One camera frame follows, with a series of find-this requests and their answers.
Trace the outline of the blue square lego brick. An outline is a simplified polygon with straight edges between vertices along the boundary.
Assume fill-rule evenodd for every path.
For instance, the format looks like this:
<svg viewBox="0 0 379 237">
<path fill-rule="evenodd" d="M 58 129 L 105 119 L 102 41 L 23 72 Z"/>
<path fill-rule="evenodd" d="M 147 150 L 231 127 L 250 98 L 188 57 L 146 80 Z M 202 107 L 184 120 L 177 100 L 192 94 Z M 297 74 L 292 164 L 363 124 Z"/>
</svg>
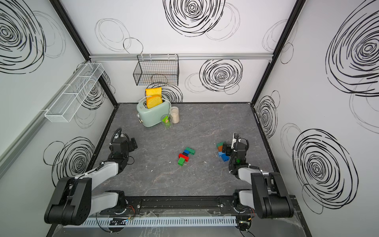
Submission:
<svg viewBox="0 0 379 237">
<path fill-rule="evenodd" d="M 230 157 L 227 156 L 226 154 L 222 154 L 221 158 L 222 158 L 223 162 L 228 162 L 230 160 Z"/>
</svg>

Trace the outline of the red long lego brick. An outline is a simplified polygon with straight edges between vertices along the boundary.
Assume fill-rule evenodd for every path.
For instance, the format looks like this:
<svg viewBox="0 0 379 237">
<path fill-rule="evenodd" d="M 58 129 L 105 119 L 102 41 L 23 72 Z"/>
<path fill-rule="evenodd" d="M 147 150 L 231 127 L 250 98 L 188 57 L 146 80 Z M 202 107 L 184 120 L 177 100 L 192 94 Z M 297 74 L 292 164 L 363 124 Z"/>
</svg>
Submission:
<svg viewBox="0 0 379 237">
<path fill-rule="evenodd" d="M 189 157 L 185 157 L 182 154 L 179 154 L 179 158 L 183 158 L 186 162 L 188 162 L 189 160 Z"/>
</svg>

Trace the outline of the small green lego brick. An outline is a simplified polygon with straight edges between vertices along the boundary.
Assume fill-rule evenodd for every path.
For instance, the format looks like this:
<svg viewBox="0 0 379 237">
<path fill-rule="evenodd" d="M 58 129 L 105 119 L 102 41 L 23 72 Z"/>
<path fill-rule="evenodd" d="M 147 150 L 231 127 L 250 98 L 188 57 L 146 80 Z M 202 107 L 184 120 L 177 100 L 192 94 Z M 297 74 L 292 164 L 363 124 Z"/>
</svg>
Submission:
<svg viewBox="0 0 379 237">
<path fill-rule="evenodd" d="M 183 166 L 185 162 L 186 162 L 186 160 L 184 158 L 179 158 L 178 165 Z"/>
</svg>

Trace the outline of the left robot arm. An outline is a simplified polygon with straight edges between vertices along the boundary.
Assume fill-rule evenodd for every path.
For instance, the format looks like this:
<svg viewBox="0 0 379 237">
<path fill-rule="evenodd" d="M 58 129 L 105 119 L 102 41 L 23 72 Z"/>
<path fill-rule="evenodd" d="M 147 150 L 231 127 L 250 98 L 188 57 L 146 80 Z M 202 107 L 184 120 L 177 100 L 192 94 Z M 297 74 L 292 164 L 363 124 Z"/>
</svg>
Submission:
<svg viewBox="0 0 379 237">
<path fill-rule="evenodd" d="M 106 209 L 125 212 L 128 204 L 123 191 L 111 190 L 99 195 L 93 195 L 92 191 L 120 174 L 129 165 L 130 152 L 137 148 L 135 138 L 122 134 L 110 142 L 111 153 L 98 167 L 75 177 L 61 178 L 44 214 L 45 223 L 79 226 L 89 216 Z"/>
</svg>

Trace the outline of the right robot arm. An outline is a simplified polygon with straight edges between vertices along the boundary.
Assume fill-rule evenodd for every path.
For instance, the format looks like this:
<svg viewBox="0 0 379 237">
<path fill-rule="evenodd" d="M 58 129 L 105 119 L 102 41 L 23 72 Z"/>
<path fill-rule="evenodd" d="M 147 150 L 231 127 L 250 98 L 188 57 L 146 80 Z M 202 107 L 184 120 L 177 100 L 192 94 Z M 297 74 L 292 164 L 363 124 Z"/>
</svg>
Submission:
<svg viewBox="0 0 379 237">
<path fill-rule="evenodd" d="M 266 172 L 246 161 L 249 144 L 233 142 L 218 145 L 220 157 L 229 162 L 231 175 L 247 182 L 251 188 L 234 192 L 234 208 L 238 212 L 253 210 L 259 218 L 290 218 L 294 207 L 278 172 Z"/>
</svg>

